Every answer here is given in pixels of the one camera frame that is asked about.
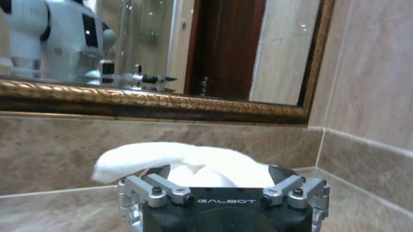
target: tile grout line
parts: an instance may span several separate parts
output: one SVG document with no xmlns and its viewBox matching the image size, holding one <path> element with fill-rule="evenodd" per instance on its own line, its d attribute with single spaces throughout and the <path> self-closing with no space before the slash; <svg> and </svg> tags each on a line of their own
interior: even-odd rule
<svg viewBox="0 0 413 232">
<path fill-rule="evenodd" d="M 338 182 L 341 182 L 342 184 L 347 185 L 350 188 L 353 188 L 357 191 L 359 191 L 361 193 L 366 194 L 369 197 L 371 197 L 374 200 L 379 201 L 390 209 L 398 211 L 399 213 L 405 214 L 407 217 L 413 218 L 413 212 L 410 210 L 405 209 L 399 205 L 394 204 L 393 202 L 387 201 L 382 197 L 377 196 L 374 193 L 369 192 L 362 187 L 354 185 L 351 182 L 346 181 L 345 179 L 342 179 L 341 177 L 335 176 L 334 174 L 331 174 L 326 170 L 320 169 L 319 167 L 315 167 L 315 170 L 322 172 L 323 174 L 326 174 L 331 178 L 334 178 Z"/>
<path fill-rule="evenodd" d="M 389 144 L 385 144 L 382 142 L 378 142 L 375 140 L 370 140 L 370 139 L 366 139 L 363 137 L 359 137 L 357 135 L 351 135 L 349 133 L 345 133 L 345 132 L 341 132 L 341 131 L 337 131 L 331 128 L 324 128 L 324 130 L 341 137 L 346 137 L 359 143 L 365 143 L 365 144 L 369 144 L 369 145 L 373 145 L 375 146 L 377 148 L 382 148 L 382 149 L 386 149 L 391 152 L 394 152 L 395 154 L 399 154 L 399 155 L 403 155 L 409 158 L 413 158 L 413 151 L 405 149 L 405 148 L 401 148 L 401 147 L 397 147 L 397 146 L 393 146 L 393 145 L 389 145 Z"/>
<path fill-rule="evenodd" d="M 14 198 L 14 197 L 36 196 L 36 195 L 45 195 L 45 194 L 53 194 L 53 193 L 88 191 L 88 190 L 97 190 L 97 189 L 111 189 L 111 188 L 115 188 L 115 187 L 117 187 L 117 185 L 107 185 L 107 186 L 88 187 L 88 188 L 76 188 L 76 189 L 75 188 L 69 188 L 69 189 L 44 191 L 44 192 L 30 192 L 30 193 L 9 194 L 9 195 L 0 196 L 0 199 Z"/>
<path fill-rule="evenodd" d="M 292 168 L 292 171 L 295 171 L 295 172 L 304 172 L 304 171 L 310 171 L 310 170 L 314 170 L 314 166 L 302 167 L 302 168 Z"/>
<path fill-rule="evenodd" d="M 347 17 L 346 17 L 346 25 L 343 27 L 343 32 L 342 32 L 342 40 L 341 40 L 341 45 L 339 45 L 339 52 L 338 52 L 338 58 L 337 58 L 337 65 L 335 65 L 335 70 L 334 70 L 334 76 L 333 76 L 333 83 L 331 83 L 331 89 L 330 89 L 330 93 L 328 93 L 328 100 L 327 100 L 327 106 L 326 106 L 326 110 L 323 113 L 323 126 L 327 126 L 327 117 L 328 117 L 328 111 L 330 111 L 330 106 L 331 106 L 331 98 L 333 98 L 333 92 L 335 90 L 335 85 L 337 85 L 337 79 L 338 79 L 338 73 L 341 71 L 341 59 L 342 59 L 342 53 L 343 53 L 343 47 L 346 44 L 346 39 L 347 39 L 347 31 L 349 31 L 349 27 L 350 27 L 350 21 L 351 21 L 351 17 L 353 17 L 353 7 L 354 7 L 354 0 L 350 0 L 350 9 L 349 9 L 349 13 L 347 13 Z"/>
<path fill-rule="evenodd" d="M 322 151 L 322 145 L 323 145 L 323 138 L 324 138 L 324 128 L 322 128 L 322 137 L 318 147 L 318 154 L 316 154 L 316 160 L 315 160 L 315 167 L 318 167 L 319 157 L 320 157 L 320 151 Z"/>
</svg>

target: wall tile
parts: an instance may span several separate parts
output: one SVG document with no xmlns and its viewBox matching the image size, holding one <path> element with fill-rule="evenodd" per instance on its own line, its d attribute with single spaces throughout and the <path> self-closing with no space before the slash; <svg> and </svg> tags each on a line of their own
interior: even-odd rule
<svg viewBox="0 0 413 232">
<path fill-rule="evenodd" d="M 319 1 L 268 0 L 250 100 L 296 105 Z"/>
<path fill-rule="evenodd" d="M 357 0 L 326 127 L 413 149 L 413 1 Z"/>
<path fill-rule="evenodd" d="M 268 0 L 262 40 L 311 37 L 318 7 L 319 0 Z"/>
<path fill-rule="evenodd" d="M 168 83 L 168 87 L 175 89 L 175 93 L 183 93 L 185 72 L 187 72 L 187 52 L 188 42 L 192 27 L 192 11 L 194 11 L 194 0 L 179 0 L 179 7 L 176 12 L 175 22 L 175 34 L 173 34 L 173 49 L 172 49 L 172 61 L 171 70 L 168 76 L 177 80 Z M 187 24 L 187 29 L 181 30 L 181 24 Z"/>
<path fill-rule="evenodd" d="M 350 7 L 351 0 L 335 0 L 308 120 L 308 126 L 314 127 L 322 127 L 324 123 L 327 103 L 333 88 L 335 69 L 338 67 L 339 50 L 345 37 L 343 31 Z"/>
<path fill-rule="evenodd" d="M 319 168 L 413 211 L 413 157 L 326 131 Z"/>
<path fill-rule="evenodd" d="M 411 215 L 387 207 L 323 171 L 315 170 L 303 176 L 322 178 L 330 185 L 328 217 L 322 222 L 320 232 L 411 231 Z"/>
<path fill-rule="evenodd" d="M 262 43 L 251 101 L 296 105 L 311 38 Z"/>
<path fill-rule="evenodd" d="M 314 166 L 322 132 L 300 128 L 0 117 L 0 195 L 97 186 L 99 156 L 137 142 L 230 148 L 287 168 Z"/>
<path fill-rule="evenodd" d="M 0 231 L 125 232 L 117 189 L 101 188 L 0 199 Z"/>
</svg>

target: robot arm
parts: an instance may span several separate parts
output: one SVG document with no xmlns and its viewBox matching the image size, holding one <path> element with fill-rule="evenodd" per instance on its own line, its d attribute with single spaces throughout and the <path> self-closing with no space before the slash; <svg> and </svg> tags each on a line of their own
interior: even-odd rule
<svg viewBox="0 0 413 232">
<path fill-rule="evenodd" d="M 0 0 L 10 33 L 12 75 L 40 78 L 40 37 L 48 27 L 44 0 Z"/>
<path fill-rule="evenodd" d="M 319 232 L 328 215 L 326 181 L 274 169 L 275 186 L 264 189 L 187 188 L 153 173 L 123 178 L 119 209 L 129 231 Z"/>
</svg>

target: black panel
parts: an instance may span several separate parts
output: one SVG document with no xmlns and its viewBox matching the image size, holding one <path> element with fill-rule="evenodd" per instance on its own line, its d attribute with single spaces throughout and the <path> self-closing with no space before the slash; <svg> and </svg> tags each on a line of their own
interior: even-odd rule
<svg viewBox="0 0 413 232">
<path fill-rule="evenodd" d="M 115 73 L 115 64 L 113 63 L 101 64 L 101 75 L 113 73 Z"/>
<path fill-rule="evenodd" d="M 145 232 L 311 232 L 312 208 L 260 204 L 262 188 L 189 188 L 194 204 L 143 205 Z"/>
<path fill-rule="evenodd" d="M 10 14 L 12 13 L 12 0 L 0 0 L 0 7 L 4 13 Z"/>
<path fill-rule="evenodd" d="M 99 47 L 95 19 L 85 14 L 83 14 L 81 16 L 83 16 L 85 45 L 89 47 Z"/>
</svg>

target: white robot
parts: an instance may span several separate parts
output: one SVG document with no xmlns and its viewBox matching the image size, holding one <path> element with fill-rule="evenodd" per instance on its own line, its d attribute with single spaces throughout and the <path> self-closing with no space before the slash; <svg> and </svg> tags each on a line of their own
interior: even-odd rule
<svg viewBox="0 0 413 232">
<path fill-rule="evenodd" d="M 12 75 L 85 83 L 116 35 L 81 0 L 0 0 Z"/>
</svg>

